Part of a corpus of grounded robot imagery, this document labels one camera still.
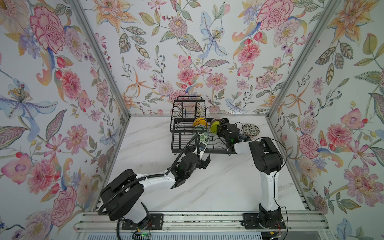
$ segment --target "wall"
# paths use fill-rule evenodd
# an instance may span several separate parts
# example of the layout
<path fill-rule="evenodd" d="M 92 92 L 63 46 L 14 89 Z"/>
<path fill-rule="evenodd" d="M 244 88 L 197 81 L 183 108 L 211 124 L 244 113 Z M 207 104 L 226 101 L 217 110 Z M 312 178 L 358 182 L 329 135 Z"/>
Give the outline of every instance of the wall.
<path fill-rule="evenodd" d="M 272 118 L 309 205 L 342 240 L 384 237 L 383 8 L 340 4 Z"/>
<path fill-rule="evenodd" d="M 325 0 L 82 1 L 131 113 L 201 96 L 209 114 L 264 113 Z"/>
<path fill-rule="evenodd" d="M 0 239 L 72 239 L 126 119 L 65 0 L 0 0 L 0 42 Z"/>

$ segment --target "floral wall panel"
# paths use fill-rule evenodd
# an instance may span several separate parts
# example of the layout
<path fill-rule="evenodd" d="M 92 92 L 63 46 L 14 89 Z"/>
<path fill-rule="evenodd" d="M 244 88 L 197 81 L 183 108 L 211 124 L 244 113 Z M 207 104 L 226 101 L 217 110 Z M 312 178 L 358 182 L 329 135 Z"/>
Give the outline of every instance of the floral wall panel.
<path fill-rule="evenodd" d="M 266 112 L 326 3 L 81 2 L 135 114 L 169 114 L 179 96 L 203 97 L 209 114 Z"/>
<path fill-rule="evenodd" d="M 309 205 L 341 240 L 384 236 L 383 8 L 344 0 L 272 118 Z"/>
<path fill-rule="evenodd" d="M 0 239 L 72 239 L 124 116 L 65 1 L 0 1 Z"/>

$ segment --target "white marble tabletop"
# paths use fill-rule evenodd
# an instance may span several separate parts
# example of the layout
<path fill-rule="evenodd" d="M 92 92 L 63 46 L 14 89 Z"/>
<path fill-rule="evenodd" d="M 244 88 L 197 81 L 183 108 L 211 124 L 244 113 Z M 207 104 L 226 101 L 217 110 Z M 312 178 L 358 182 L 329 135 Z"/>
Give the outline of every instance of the white marble tabletop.
<path fill-rule="evenodd" d="M 228 119 L 231 123 L 253 123 L 260 129 L 257 137 L 273 138 L 264 117 Z M 169 126 L 169 116 L 132 117 L 109 182 L 126 169 L 151 174 L 170 167 L 177 155 L 170 149 Z M 211 154 L 207 169 L 196 169 L 180 187 L 144 192 L 140 197 L 149 211 L 256 211 L 260 199 L 260 174 L 251 154 Z M 305 210 L 286 167 L 280 171 L 278 199 L 287 210 Z"/>

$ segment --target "black mounting plate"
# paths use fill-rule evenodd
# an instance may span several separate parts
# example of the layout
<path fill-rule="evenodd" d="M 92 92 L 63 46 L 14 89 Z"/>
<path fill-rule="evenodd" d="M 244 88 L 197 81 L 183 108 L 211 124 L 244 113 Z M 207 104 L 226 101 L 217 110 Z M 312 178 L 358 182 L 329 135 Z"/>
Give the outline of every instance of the black mounting plate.
<path fill-rule="evenodd" d="M 245 229 L 263 229 L 259 225 L 259 219 L 257 218 L 259 214 L 258 213 L 251 213 L 251 214 L 243 214 L 243 222 L 242 226 L 245 227 Z M 271 225 L 271 229 L 279 229 L 279 226 L 277 223 L 280 225 L 281 229 L 285 229 L 285 222 L 282 222 L 281 220 L 283 219 L 283 216 L 280 215 L 280 218 L 277 220 L 277 222 L 273 222 Z"/>
<path fill-rule="evenodd" d="M 164 214 L 151 214 L 149 221 L 152 221 L 152 228 L 151 230 L 162 230 L 163 229 L 163 218 Z M 121 226 L 122 230 L 137 230 L 138 226 L 137 224 L 133 223 L 131 220 L 128 222 L 123 222 Z"/>

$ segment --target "black dish rack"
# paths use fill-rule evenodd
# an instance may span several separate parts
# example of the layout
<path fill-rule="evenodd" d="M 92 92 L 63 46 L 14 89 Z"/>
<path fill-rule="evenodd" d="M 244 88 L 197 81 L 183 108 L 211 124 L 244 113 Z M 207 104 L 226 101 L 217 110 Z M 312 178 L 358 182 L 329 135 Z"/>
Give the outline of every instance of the black dish rack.
<path fill-rule="evenodd" d="M 225 139 L 212 133 L 209 126 L 208 130 L 201 126 L 194 127 L 193 122 L 197 118 L 206 119 L 208 124 L 214 119 L 207 118 L 205 100 L 202 97 L 177 97 L 173 103 L 169 128 L 172 132 L 172 153 L 180 153 L 196 133 L 208 132 L 210 140 L 205 153 L 235 154 L 233 147 L 227 149 Z"/>

